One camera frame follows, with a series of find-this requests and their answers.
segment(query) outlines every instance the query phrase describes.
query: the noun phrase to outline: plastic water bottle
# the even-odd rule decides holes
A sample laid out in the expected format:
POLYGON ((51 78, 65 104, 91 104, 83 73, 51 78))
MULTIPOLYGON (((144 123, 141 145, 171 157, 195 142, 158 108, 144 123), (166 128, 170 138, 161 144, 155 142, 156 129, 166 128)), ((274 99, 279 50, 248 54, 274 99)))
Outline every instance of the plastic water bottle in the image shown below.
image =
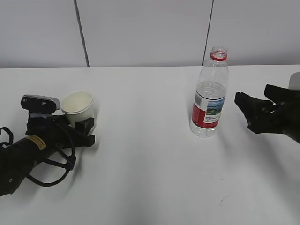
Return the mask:
POLYGON ((227 49, 213 47, 196 87, 190 128, 200 137, 212 136, 219 122, 228 86, 227 49))

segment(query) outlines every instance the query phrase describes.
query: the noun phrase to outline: cup rim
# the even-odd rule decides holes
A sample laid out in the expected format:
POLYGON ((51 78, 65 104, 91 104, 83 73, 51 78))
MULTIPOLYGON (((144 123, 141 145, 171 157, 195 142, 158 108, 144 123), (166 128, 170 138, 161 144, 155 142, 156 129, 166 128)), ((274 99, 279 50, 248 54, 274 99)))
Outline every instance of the cup rim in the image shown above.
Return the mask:
POLYGON ((68 115, 80 114, 80 113, 86 111, 86 110, 92 105, 93 100, 94 100, 93 95, 92 95, 91 93, 89 93, 88 91, 85 91, 85 90, 73 91, 73 92, 67 94, 67 95, 62 99, 60 109, 61 109, 61 111, 62 111, 63 113, 68 114, 68 115), (78 93, 78 92, 88 93, 88 94, 90 95, 90 97, 91 97, 90 103, 89 103, 86 107, 84 107, 83 109, 78 110, 78 111, 70 111, 70 112, 69 112, 69 111, 64 110, 64 109, 63 109, 63 104, 62 104, 62 103, 63 103, 63 101, 65 100, 65 98, 68 97, 68 96, 70 96, 70 95, 72 95, 72 94, 78 93))

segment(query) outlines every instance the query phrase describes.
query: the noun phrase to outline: water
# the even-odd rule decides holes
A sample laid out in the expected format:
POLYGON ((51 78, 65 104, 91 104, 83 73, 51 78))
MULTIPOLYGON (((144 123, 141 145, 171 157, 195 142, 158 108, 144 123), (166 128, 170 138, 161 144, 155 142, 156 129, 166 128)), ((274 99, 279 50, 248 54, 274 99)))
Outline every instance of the water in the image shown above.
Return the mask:
MULTIPOLYGON (((223 98, 226 94, 226 88, 217 82, 202 82, 197 85, 196 95, 214 100, 223 98)), ((192 132, 199 137, 213 136, 217 126, 213 128, 202 128, 197 126, 192 120, 190 122, 192 132)))

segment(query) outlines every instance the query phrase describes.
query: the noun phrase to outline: red label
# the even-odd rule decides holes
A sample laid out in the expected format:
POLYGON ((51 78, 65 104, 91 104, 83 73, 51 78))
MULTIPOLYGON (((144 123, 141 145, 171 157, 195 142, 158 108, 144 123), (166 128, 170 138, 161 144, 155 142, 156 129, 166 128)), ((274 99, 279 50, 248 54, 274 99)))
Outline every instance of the red label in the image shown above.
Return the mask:
POLYGON ((216 125, 218 125, 219 120, 213 123, 204 123, 205 114, 206 111, 199 109, 194 104, 193 114, 192 114, 192 121, 194 122, 194 124, 202 128, 214 128, 216 125))

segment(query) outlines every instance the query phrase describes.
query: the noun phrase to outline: white table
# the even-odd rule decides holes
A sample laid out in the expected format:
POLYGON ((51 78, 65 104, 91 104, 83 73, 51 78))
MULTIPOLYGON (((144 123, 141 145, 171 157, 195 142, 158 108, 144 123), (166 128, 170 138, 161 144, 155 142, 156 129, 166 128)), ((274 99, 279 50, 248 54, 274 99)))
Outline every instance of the white table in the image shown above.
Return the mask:
MULTIPOLYGON (((189 129, 200 69, 1 69, 0 125, 15 141, 26 131, 23 94, 61 100, 87 90, 99 113, 97 144, 77 150, 75 170, 54 187, 25 179, 0 197, 0 224, 298 225, 300 145, 250 132, 233 100, 237 91, 262 98, 267 83, 287 87, 300 65, 229 67, 218 131, 207 139, 189 129)), ((62 173, 39 165, 32 174, 62 173)))

